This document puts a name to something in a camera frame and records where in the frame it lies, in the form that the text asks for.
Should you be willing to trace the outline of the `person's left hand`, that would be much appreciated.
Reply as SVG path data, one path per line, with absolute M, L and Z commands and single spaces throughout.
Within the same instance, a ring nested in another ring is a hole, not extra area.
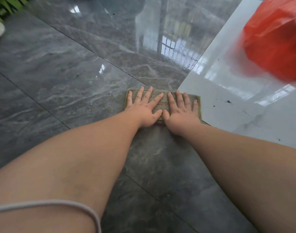
M 144 87 L 141 87 L 138 90 L 138 94 L 134 100 L 134 103 L 131 106 L 127 106 L 123 114 L 125 114 L 131 121 L 136 122 L 136 124 L 141 127 L 149 127 L 156 123 L 153 121 L 153 109 L 163 98 L 164 94 L 161 93 L 148 104 L 144 104 Z

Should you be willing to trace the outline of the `person's right hand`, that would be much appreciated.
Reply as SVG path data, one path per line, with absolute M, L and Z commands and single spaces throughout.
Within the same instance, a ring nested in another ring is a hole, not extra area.
M 183 93 L 185 108 L 177 107 L 177 100 L 174 99 L 172 93 L 168 93 L 168 101 L 170 106 L 170 118 L 165 122 L 167 128 L 175 135 L 189 139 L 197 137 L 201 128 L 199 115 L 194 114 L 191 109 L 190 99 L 187 93 Z

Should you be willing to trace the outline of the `grey green cleaning cloth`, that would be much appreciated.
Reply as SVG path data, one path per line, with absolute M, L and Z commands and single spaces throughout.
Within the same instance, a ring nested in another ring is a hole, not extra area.
M 127 97 L 129 95 L 129 92 L 130 91 L 132 92 L 132 103 L 134 103 L 134 100 L 135 100 L 135 98 L 136 98 L 136 96 L 138 94 L 138 90 L 137 89 L 128 89 L 127 90 L 124 109 L 127 107 Z M 151 100 L 153 100 L 155 97 L 157 97 L 161 93 L 163 93 L 164 96 L 159 101 L 159 103 L 156 105 L 156 107 L 153 109 L 153 113 L 155 113 L 157 110 L 167 110 L 169 113 L 171 113 L 170 112 L 169 101 L 168 101 L 168 92 L 166 92 L 166 91 L 153 90 L 152 93 L 151 93 L 151 95 L 150 95 L 149 102 Z M 199 120 L 202 122 L 200 96 L 193 95 L 193 94 L 188 94 L 188 96 L 189 96 L 190 103 L 191 103 L 191 109 L 193 109 L 193 102 L 194 102 L 194 100 L 197 101 L 197 103 L 198 103 L 198 117 L 199 117 Z

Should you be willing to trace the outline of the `person's right forearm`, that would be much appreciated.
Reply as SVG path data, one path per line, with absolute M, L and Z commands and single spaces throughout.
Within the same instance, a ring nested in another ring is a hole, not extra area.
M 262 233 L 296 233 L 296 149 L 196 123 L 171 128 Z

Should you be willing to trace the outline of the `person's left forearm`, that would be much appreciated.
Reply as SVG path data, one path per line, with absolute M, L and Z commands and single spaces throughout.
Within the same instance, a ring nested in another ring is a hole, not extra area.
M 0 233 L 97 233 L 140 127 L 123 112 L 68 130 L 0 169 L 0 206 L 40 206 L 0 213 Z

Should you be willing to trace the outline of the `red plastic bag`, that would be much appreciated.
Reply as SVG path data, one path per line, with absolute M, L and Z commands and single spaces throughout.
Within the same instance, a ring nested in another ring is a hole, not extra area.
M 286 82 L 296 82 L 296 0 L 264 0 L 243 28 L 249 61 Z

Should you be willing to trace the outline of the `green plant leaves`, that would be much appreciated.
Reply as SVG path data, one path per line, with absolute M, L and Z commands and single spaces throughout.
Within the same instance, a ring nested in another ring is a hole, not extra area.
M 31 0 L 0 0 L 0 22 L 23 9 Z

